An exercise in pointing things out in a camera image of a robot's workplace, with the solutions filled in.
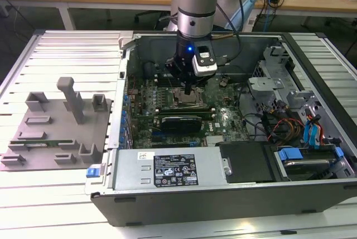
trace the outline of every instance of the blue clip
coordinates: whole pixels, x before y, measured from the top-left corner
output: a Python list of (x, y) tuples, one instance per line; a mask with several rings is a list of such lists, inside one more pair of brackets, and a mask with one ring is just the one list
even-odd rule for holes
[(316, 145), (316, 134), (317, 134), (317, 130), (318, 130), (317, 126), (313, 125), (313, 126), (312, 126), (311, 135), (310, 135), (310, 142), (309, 142), (309, 144), (310, 144), (311, 146), (313, 146), (315, 149), (318, 149), (318, 148), (319, 148), (319, 146)]
[(278, 151), (280, 160), (303, 159), (299, 148), (283, 148)]
[(341, 159), (342, 157), (344, 157), (344, 152), (343, 152), (343, 150), (342, 150), (340, 147), (336, 147), (335, 151), (336, 151), (336, 154), (337, 154), (337, 156), (338, 156), (339, 159)]
[(194, 142), (190, 142), (190, 147), (196, 147), (198, 145), (198, 142), (194, 141)]
[(100, 168), (87, 168), (86, 177), (87, 178), (98, 178), (100, 177)]
[(308, 131), (310, 130), (310, 121), (306, 122), (305, 129), (303, 131), (303, 141), (308, 142)]

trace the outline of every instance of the electronic device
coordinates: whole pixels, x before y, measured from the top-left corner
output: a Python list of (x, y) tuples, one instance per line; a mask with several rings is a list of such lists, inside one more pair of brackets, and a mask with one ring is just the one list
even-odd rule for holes
[[(314, 46), (332, 52), (325, 39), (241, 34), (239, 57), (188, 94), (165, 69), (176, 39), (119, 39), (122, 104), (114, 102), (109, 151), (86, 182), (111, 225), (321, 212), (357, 195), (357, 128), (311, 64)], [(234, 55), (236, 44), (211, 41), (216, 59)]]

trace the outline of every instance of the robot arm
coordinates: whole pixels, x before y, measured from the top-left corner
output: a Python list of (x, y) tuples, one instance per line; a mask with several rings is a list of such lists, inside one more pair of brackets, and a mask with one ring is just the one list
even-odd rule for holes
[(178, 2), (176, 53), (166, 61), (166, 68), (181, 81), (186, 94), (217, 71), (210, 35), (216, 4), (217, 0)]

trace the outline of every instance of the warning label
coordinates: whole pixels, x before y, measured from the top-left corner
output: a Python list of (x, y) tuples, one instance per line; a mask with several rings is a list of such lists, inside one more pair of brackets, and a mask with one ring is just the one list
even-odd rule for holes
[(154, 156), (156, 187), (198, 185), (194, 154)]

